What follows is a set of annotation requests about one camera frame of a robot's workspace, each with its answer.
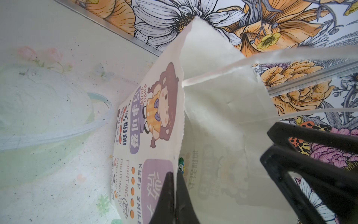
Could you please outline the green snack packet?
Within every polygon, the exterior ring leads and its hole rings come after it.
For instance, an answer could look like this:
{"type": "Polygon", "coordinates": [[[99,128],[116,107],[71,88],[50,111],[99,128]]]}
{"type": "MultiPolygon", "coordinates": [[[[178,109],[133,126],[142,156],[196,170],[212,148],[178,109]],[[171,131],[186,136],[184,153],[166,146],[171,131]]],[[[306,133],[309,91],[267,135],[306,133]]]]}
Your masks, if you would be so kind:
{"type": "Polygon", "coordinates": [[[184,161],[184,159],[182,157],[180,157],[179,160],[178,160],[178,170],[182,174],[184,174],[184,172],[185,172],[185,161],[184,161]]]}

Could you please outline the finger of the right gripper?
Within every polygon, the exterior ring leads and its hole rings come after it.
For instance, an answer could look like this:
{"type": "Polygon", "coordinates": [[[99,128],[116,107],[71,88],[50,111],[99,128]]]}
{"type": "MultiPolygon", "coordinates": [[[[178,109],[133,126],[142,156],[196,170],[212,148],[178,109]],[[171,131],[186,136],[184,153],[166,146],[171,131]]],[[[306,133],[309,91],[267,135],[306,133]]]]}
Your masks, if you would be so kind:
{"type": "Polygon", "coordinates": [[[326,224],[324,211],[341,224],[358,222],[356,173],[276,146],[260,161],[303,224],[326,224]]]}
{"type": "Polygon", "coordinates": [[[358,152],[357,137],[304,128],[283,122],[275,123],[269,129],[267,135],[275,145],[289,147],[293,150],[295,148],[289,141],[290,137],[338,148],[352,154],[358,152]]]}

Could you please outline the white patterned paper bag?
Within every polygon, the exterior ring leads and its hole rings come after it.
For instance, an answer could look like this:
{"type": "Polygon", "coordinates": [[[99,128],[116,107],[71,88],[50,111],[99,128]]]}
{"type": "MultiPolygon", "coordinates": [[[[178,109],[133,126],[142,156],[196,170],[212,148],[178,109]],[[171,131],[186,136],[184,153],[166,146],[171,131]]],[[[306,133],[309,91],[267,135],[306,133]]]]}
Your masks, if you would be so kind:
{"type": "Polygon", "coordinates": [[[119,107],[112,199],[124,224],[148,224],[168,172],[184,180],[205,224],[292,224],[297,216],[259,158],[279,120],[256,62],[357,58],[354,46],[246,58],[196,17],[119,107]]]}

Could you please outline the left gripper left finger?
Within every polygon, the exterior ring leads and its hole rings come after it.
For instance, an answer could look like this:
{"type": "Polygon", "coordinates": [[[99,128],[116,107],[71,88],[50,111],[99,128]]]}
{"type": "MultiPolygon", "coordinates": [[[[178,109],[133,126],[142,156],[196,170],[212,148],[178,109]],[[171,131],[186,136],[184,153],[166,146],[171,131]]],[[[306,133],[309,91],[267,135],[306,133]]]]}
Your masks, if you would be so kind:
{"type": "Polygon", "coordinates": [[[174,180],[173,172],[168,172],[160,193],[155,212],[149,224],[173,224],[174,220],[174,180]]]}

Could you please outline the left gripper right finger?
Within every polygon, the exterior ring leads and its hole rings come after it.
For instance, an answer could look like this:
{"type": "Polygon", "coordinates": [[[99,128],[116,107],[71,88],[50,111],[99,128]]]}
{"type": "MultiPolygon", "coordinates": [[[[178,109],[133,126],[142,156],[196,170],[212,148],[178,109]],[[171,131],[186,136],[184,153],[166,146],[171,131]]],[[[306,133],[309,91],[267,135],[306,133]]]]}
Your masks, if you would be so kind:
{"type": "Polygon", "coordinates": [[[177,173],[175,223],[200,224],[194,211],[183,174],[179,170],[177,173]]]}

